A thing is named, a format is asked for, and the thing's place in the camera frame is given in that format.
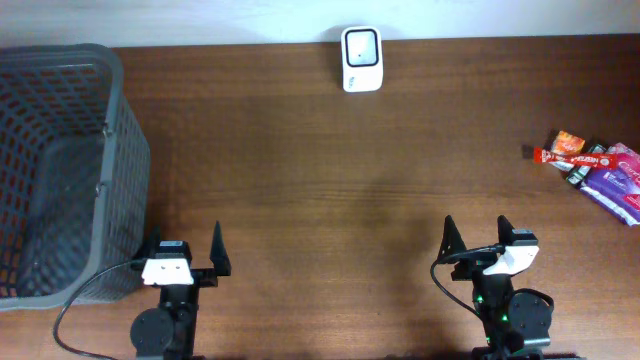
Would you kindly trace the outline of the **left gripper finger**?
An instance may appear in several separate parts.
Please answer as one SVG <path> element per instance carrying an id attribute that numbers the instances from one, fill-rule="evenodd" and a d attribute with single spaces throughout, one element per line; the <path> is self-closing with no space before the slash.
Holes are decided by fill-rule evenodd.
<path id="1" fill-rule="evenodd" d="M 212 236 L 209 259 L 217 276 L 230 276 L 232 265 L 224 245 L 221 225 L 216 222 Z"/>
<path id="2" fill-rule="evenodd" d="M 145 250 L 144 257 L 145 258 L 154 258 L 156 250 L 160 243 L 160 228 L 154 227 L 149 236 L 145 240 Z"/>

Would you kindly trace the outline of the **small orange box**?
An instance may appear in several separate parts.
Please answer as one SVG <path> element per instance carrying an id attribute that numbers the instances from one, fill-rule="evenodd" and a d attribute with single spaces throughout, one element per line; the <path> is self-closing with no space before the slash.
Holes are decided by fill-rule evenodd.
<path id="1" fill-rule="evenodd" d="M 586 141 L 566 131 L 559 131 L 554 137 L 549 150 L 560 156 L 580 154 Z"/>

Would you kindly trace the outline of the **green white gum pack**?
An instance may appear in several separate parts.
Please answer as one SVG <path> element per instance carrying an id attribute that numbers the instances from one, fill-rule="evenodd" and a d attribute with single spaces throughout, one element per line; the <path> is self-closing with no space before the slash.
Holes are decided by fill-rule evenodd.
<path id="1" fill-rule="evenodd" d="M 587 153 L 605 153 L 607 148 L 600 144 L 591 146 Z M 576 166 L 567 175 L 565 180 L 573 187 L 579 187 L 591 168 L 589 166 Z"/>

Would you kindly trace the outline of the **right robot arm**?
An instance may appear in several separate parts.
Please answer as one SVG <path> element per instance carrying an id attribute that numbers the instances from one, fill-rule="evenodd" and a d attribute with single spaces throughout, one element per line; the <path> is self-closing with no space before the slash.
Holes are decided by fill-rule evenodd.
<path id="1" fill-rule="evenodd" d="M 528 229 L 518 229 L 501 215 L 498 242 L 469 249 L 453 220 L 444 220 L 443 237 L 430 268 L 435 285 L 451 300 L 478 318 L 487 345 L 471 351 L 473 359 L 542 359 L 550 345 L 554 300 L 530 288 L 516 289 L 512 278 L 527 270 L 539 252 L 539 240 Z M 437 279 L 435 268 L 452 265 L 451 279 L 473 285 L 466 304 Z"/>

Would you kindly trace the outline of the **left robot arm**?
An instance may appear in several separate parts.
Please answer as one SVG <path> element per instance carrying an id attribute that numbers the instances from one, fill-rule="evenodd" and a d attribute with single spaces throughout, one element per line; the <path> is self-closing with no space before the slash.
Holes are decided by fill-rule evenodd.
<path id="1" fill-rule="evenodd" d="M 145 286 L 160 290 L 156 307 L 140 313 L 132 322 L 130 340 L 135 357 L 145 360 L 194 359 L 199 293 L 231 275 L 221 226 L 216 223 L 209 251 L 211 265 L 191 266 L 192 254 L 185 241 L 164 240 L 158 231 L 136 256 L 142 263 Z"/>

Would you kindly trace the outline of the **red purple Carefree pad pack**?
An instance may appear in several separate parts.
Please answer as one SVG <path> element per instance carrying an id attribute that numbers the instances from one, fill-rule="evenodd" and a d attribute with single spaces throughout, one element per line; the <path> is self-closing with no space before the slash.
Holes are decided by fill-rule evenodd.
<path id="1" fill-rule="evenodd" d="M 616 154 L 614 170 L 591 170 L 579 190 L 627 226 L 639 224 L 639 155 L 623 143 L 607 150 Z"/>

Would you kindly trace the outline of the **red Nescafe coffee sachet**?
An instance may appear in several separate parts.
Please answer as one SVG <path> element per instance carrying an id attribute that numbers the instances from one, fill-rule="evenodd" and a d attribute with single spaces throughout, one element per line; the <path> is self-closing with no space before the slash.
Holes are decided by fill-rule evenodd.
<path id="1" fill-rule="evenodd" d="M 567 163 L 573 166 L 586 166 L 597 169 L 613 170 L 617 168 L 618 156 L 606 153 L 584 153 L 562 155 L 539 147 L 533 149 L 536 163 Z"/>

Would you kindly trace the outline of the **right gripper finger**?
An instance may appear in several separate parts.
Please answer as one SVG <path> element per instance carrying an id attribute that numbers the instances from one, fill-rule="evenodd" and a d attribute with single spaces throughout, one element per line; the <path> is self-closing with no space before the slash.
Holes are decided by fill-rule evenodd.
<path id="1" fill-rule="evenodd" d="M 509 220 L 504 215 L 500 215 L 497 218 L 497 226 L 499 243 L 501 245 L 512 245 L 514 241 L 514 227 Z"/>
<path id="2" fill-rule="evenodd" d="M 443 237 L 438 252 L 437 261 L 439 263 L 454 263 L 454 255 L 458 255 L 467 250 L 461 234 L 451 215 L 444 219 Z"/>

